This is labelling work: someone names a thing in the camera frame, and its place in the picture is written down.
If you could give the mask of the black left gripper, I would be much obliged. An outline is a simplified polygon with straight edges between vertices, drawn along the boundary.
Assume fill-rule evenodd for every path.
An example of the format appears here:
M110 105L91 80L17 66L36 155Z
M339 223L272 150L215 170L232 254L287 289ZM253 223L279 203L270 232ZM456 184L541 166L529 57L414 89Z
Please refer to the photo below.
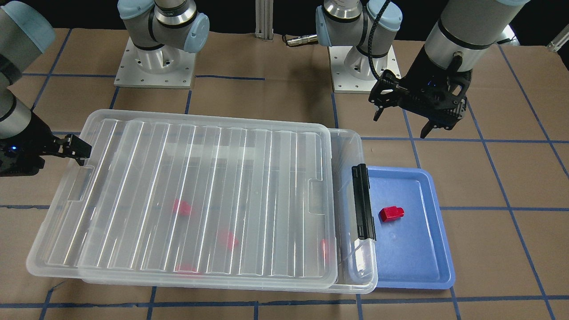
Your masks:
M446 68L435 65L427 53L420 52L402 79L384 70L369 95L375 107L373 121L379 120L384 109L400 107L428 119L420 139L434 129L453 129L463 119L472 78L470 70L458 70L462 64L461 52L452 54Z

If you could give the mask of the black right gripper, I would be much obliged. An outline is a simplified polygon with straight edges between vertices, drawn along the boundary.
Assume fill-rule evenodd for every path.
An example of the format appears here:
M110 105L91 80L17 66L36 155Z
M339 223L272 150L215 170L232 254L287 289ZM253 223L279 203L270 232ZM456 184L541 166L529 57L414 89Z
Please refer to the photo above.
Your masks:
M53 135L39 117L31 117L30 123L16 136L2 139L0 147L2 177L34 176L44 168L44 156L74 159L84 166L92 151L92 146L79 136Z

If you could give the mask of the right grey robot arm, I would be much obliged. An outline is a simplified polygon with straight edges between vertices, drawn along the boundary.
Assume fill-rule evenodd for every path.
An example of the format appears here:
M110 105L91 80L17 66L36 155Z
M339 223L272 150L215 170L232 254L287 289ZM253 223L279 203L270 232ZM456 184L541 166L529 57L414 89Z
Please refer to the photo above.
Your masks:
M198 53L210 21L193 0L120 0L119 16L134 47L148 53ZM51 128L12 91L23 71L51 46L55 31L32 6L11 0L1 7L1 176L34 176L45 156L74 159L83 166L92 147L79 136L53 135Z

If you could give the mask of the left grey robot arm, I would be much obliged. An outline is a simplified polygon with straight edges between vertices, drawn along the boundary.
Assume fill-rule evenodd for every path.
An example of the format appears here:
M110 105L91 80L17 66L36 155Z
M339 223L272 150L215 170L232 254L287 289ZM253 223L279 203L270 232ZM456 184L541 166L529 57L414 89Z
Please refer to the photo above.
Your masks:
M390 0L325 0L316 9L317 38L326 47L351 47L349 67L375 81L368 97L374 121L386 108L399 107L427 119L420 134L425 138L463 119L473 68L525 4L449 0L402 78L382 63L403 19Z

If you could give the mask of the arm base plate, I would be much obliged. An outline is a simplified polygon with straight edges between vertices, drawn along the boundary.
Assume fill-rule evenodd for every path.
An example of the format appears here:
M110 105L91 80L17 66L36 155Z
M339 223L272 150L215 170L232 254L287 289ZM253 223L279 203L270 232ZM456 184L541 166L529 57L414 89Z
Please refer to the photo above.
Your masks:
M368 58L356 46L329 47L329 62L335 93L369 94L377 82ZM373 65L379 76L387 69L401 78L393 47L390 47L387 55L374 58Z
M165 45L145 51L129 38L116 72L114 85L121 88L191 89L196 53Z

